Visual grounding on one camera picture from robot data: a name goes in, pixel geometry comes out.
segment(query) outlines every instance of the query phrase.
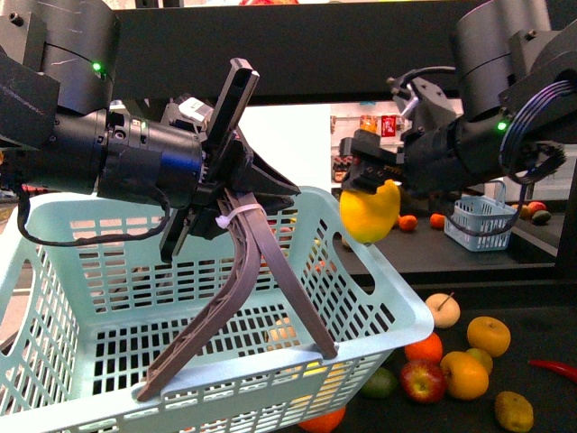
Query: red apple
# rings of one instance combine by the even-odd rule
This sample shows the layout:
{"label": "red apple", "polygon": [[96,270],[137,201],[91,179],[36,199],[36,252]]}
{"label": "red apple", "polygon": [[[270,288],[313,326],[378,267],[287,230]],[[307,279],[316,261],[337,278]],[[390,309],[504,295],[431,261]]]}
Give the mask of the red apple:
{"label": "red apple", "polygon": [[400,385],[405,394],[418,403],[440,401],[447,389],[441,367],[425,359],[410,361],[403,366]]}

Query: lemon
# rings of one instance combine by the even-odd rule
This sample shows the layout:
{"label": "lemon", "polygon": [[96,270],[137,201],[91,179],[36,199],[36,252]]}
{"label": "lemon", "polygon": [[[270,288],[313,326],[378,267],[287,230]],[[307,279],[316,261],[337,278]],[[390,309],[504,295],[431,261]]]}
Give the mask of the lemon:
{"label": "lemon", "polygon": [[345,190],[341,194],[340,212],[344,228],[361,244],[374,244],[389,234],[397,223],[400,192],[387,180],[376,194]]}
{"label": "lemon", "polygon": [[526,433],[533,427],[533,406],[522,395],[503,391],[495,399],[495,417],[505,430]]}

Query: light blue plastic basket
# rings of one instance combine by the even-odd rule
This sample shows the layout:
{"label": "light blue plastic basket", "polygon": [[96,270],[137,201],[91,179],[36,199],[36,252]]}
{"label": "light blue plastic basket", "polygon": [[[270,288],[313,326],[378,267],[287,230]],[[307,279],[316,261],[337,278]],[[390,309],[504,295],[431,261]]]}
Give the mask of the light blue plastic basket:
{"label": "light blue plastic basket", "polygon": [[[374,246],[343,230],[338,203],[303,188],[271,228],[330,333],[323,360],[266,263],[241,310],[162,390],[134,396],[147,365],[215,295],[232,267],[229,235],[190,237],[172,264],[159,238],[84,248],[38,247],[13,216],[0,237],[0,318],[21,269],[33,270],[28,309],[0,354],[0,431],[271,431],[342,407],[390,352],[428,336],[428,308]],[[140,233],[156,207],[72,194],[34,198],[29,230],[67,240]],[[343,235],[375,280],[359,287],[333,247]]]}
{"label": "light blue plastic basket", "polygon": [[[513,217],[516,210],[505,204],[505,183],[492,181],[500,185],[497,199],[485,196],[462,196],[454,203],[453,220],[460,226],[480,233],[488,233],[502,228]],[[508,247],[511,231],[491,236],[472,236],[459,230],[448,218],[444,219],[444,232],[453,240],[473,252],[499,251]]]}

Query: apple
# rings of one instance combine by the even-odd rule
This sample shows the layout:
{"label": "apple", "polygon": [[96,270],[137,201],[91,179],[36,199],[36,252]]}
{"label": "apple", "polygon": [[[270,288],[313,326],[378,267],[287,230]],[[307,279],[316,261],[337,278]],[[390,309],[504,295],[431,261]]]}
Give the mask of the apple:
{"label": "apple", "polygon": [[471,347],[482,349],[495,358],[507,352],[511,344],[511,332],[497,318],[480,316],[469,323],[467,340]]}
{"label": "apple", "polygon": [[429,296],[425,304],[433,314],[435,326],[441,329],[451,327],[461,316],[461,308],[454,299],[453,294],[446,295],[444,293],[436,293]]}
{"label": "apple", "polygon": [[403,366],[400,385],[405,394],[418,403],[440,401],[447,390],[441,367],[425,359],[416,359]]}
{"label": "apple", "polygon": [[441,360],[447,393],[458,400],[474,400],[489,389],[489,374],[475,357],[466,352],[449,352]]}
{"label": "apple", "polygon": [[538,212],[539,210],[547,210],[547,206],[541,201],[532,201],[527,206],[529,207],[531,216],[533,216],[535,212]]}

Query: red fruit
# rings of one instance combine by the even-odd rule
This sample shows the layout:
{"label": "red fruit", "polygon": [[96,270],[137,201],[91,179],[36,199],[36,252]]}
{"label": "red fruit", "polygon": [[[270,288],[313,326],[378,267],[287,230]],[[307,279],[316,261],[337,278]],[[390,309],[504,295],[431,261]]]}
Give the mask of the red fruit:
{"label": "red fruit", "polygon": [[298,426],[308,433],[331,433],[341,423],[344,418],[346,407],[334,412],[321,415],[320,417],[312,418],[307,421],[298,423]]}
{"label": "red fruit", "polygon": [[547,206],[545,205],[545,203],[542,203],[540,201],[532,201],[531,203],[528,204],[528,206],[529,206],[529,212],[531,212],[531,216],[533,216],[537,210],[547,210]]}
{"label": "red fruit", "polygon": [[403,366],[400,385],[405,394],[418,403],[438,402],[447,390],[441,367],[425,359],[410,361]]}
{"label": "red fruit", "polygon": [[398,220],[398,226],[403,232],[412,232],[417,228],[418,220],[414,215],[405,215]]}

